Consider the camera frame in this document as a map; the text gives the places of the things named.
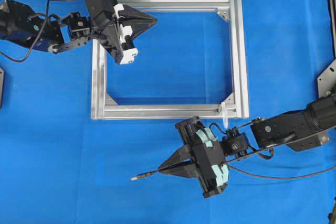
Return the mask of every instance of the aluminum frame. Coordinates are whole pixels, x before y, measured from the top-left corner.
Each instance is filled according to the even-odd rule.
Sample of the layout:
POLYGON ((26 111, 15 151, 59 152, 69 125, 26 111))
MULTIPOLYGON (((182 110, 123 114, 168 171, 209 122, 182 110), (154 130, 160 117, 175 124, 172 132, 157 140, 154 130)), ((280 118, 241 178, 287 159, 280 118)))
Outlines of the aluminum frame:
POLYGON ((242 0, 118 0, 143 12, 217 13, 229 22, 233 91, 221 104, 118 105, 107 94, 107 53, 93 40, 91 118, 177 119, 249 117, 242 0))

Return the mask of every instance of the black cable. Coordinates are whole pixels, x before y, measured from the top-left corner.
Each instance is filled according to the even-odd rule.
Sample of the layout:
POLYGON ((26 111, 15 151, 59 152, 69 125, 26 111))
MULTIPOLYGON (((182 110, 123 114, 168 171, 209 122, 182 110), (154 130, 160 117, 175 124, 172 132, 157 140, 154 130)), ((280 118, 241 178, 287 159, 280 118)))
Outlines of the black cable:
POLYGON ((211 123, 211 124, 209 125, 209 129, 211 130, 212 134, 214 134, 214 132, 213 132, 212 129, 211 129, 211 126, 213 126, 213 125, 216 126, 216 127, 219 129, 220 132, 222 132, 223 134, 227 135, 226 132, 223 131, 222 128, 218 125, 218 123, 211 123))
POLYGON ((43 16, 43 17, 46 17, 46 15, 44 13, 34 13, 34 14, 31 14, 27 17, 27 19, 32 19, 32 18, 36 18, 38 16, 43 16))
MULTIPOLYGON (((334 126, 328 128, 328 129, 326 129, 325 131, 330 130, 330 129, 333 129, 333 128, 334 128, 334 126)), ((238 160, 241 160, 241 159, 246 159, 247 157, 250 157, 250 156, 252 156, 252 155, 258 154, 258 153, 263 152, 263 151, 268 151, 268 150, 270 150, 270 149, 272 149, 272 148, 279 147, 279 146, 283 146, 283 145, 285 145, 285 144, 296 143, 296 142, 298 142, 298 141, 305 140, 305 139, 310 138, 310 137, 312 137, 312 136, 316 136, 316 135, 320 134, 321 132, 324 132, 324 131, 315 132, 315 133, 313 133, 313 134, 310 134, 310 135, 308 135, 308 136, 305 136, 305 137, 302 137, 302 138, 298 138, 298 139, 295 139, 295 140, 291 140, 293 137, 295 137, 295 135, 294 135, 294 134, 290 134, 289 136, 287 136, 287 138, 289 139, 287 142, 283 142, 283 143, 279 143, 279 144, 274 144, 274 145, 269 146, 269 147, 260 148, 260 149, 258 149, 258 150, 255 151, 255 152, 251 152, 251 153, 248 153, 248 154, 246 154, 246 155, 244 155, 244 156, 240 156, 240 157, 236 157, 236 158, 227 160, 227 161, 223 162, 223 164, 224 164, 224 165, 227 165, 227 164, 232 163, 232 162, 234 162, 234 161, 238 161, 238 160)))
MULTIPOLYGON (((249 148, 252 149, 252 151, 256 152, 257 149, 253 148, 251 145, 248 146, 249 148)), ((274 156, 274 149, 269 149, 269 156, 268 155, 264 155, 262 153, 257 153, 257 155, 263 159, 269 160, 274 156)))
POLYGON ((320 170, 319 172, 315 172, 315 173, 310 173, 310 174, 305 174, 305 175, 301 175, 301 176, 295 176, 295 177, 274 177, 274 176, 265 176, 265 175, 258 175, 258 174, 253 174, 253 173, 249 173, 246 172, 244 170, 238 169, 237 167, 231 166, 231 165, 227 165, 228 167, 232 168, 233 170, 236 170, 237 172, 252 176, 252 177, 256 177, 256 178, 266 178, 266 179, 301 179, 301 178, 307 178, 307 177, 311 177, 311 176, 315 176, 318 174, 322 174, 322 173, 326 173, 330 170, 334 170, 336 169, 336 166, 330 167, 328 169, 324 169, 324 170, 320 170))
MULTIPOLYGON (((47 1, 46 13, 43 14, 42 16, 48 17, 50 2, 73 2, 73 1, 77 1, 77 0, 48 0, 48 1, 47 1)), ((31 53, 31 51, 32 51, 32 49, 33 49, 33 47, 35 47, 35 44, 36 44, 36 43, 38 42, 38 40, 40 39, 40 36, 41 36, 41 34, 42 34, 42 32, 43 32, 43 30, 44 30, 46 24, 47 24, 48 18, 45 18, 45 19, 44 19, 40 31, 38 32, 38 34, 37 34, 37 36, 36 36, 34 42, 33 42, 32 45, 30 46, 30 48, 29 48, 29 50, 28 50, 26 56, 25 56, 23 59, 21 59, 21 60, 13 59, 13 58, 11 58, 10 56, 8 56, 7 54, 5 54, 4 52, 1 52, 1 51, 0 51, 0 55, 6 57, 7 59, 9 59, 9 60, 11 60, 11 61, 13 61, 13 62, 16 62, 16 63, 21 63, 21 62, 24 62, 26 59, 28 59, 28 57, 29 57, 29 55, 30 55, 30 53, 31 53)))

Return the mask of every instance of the rectangular metal frame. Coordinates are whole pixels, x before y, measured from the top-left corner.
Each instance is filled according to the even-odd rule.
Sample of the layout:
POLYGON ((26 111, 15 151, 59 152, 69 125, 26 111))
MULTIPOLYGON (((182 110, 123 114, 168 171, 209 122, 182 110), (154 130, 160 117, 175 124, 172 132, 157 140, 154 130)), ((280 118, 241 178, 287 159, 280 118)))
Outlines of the rectangular metal frame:
POLYGON ((221 104, 118 105, 107 94, 107 59, 105 49, 93 41, 91 118, 96 119, 175 119, 198 115, 221 118, 249 117, 247 71, 242 0, 118 0, 143 12, 217 13, 229 22, 233 91, 221 104))

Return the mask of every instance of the blue tabletop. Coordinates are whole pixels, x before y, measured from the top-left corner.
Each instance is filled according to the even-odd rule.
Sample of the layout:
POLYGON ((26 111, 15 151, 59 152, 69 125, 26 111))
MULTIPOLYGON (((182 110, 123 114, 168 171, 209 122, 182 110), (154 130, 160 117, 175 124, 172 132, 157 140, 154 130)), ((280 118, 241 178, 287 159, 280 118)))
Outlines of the blue tabletop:
MULTIPOLYGON (((44 12, 46 0, 16 0, 44 12)), ((333 60, 327 0, 242 0, 250 117, 305 108, 316 77, 333 60)), ((83 1, 52 3, 66 16, 83 1)), ((218 103, 232 91, 227 24, 215 14, 152 14, 158 23, 134 43, 135 63, 108 59, 108 92, 120 104, 218 103)), ((26 53, 7 41, 0 50, 26 53)), ((58 55, 33 51, 6 71, 0 110, 0 223, 327 223, 333 172, 268 181, 230 171, 223 194, 203 199, 195 179, 155 175, 182 142, 179 120, 92 121, 92 44, 58 55)), ((207 125, 213 120, 203 120, 207 125)), ((230 126, 246 120, 231 120, 230 126)), ((252 144, 256 143, 249 128, 252 144)), ((296 176, 333 166, 331 142, 270 161, 236 163, 253 173, 296 176)))

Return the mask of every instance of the bolt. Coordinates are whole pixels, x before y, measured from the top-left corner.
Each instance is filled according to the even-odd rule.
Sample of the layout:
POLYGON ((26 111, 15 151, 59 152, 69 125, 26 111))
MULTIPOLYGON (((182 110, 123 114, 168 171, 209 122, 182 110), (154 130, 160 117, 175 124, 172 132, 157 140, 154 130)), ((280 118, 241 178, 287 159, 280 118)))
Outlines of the bolt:
POLYGON ((265 127, 265 131, 269 133, 269 132, 271 132, 271 131, 272 131, 272 129, 271 129, 271 127, 270 127, 270 126, 266 126, 266 127, 265 127))
POLYGON ((329 141, 329 137, 328 137, 328 136, 323 136, 323 137, 321 138, 321 142, 322 142, 322 143, 325 143, 325 142, 327 142, 327 141, 329 141))
POLYGON ((231 145, 231 148, 233 150, 237 150, 239 148, 239 146, 238 146, 238 144, 233 144, 233 145, 231 145))

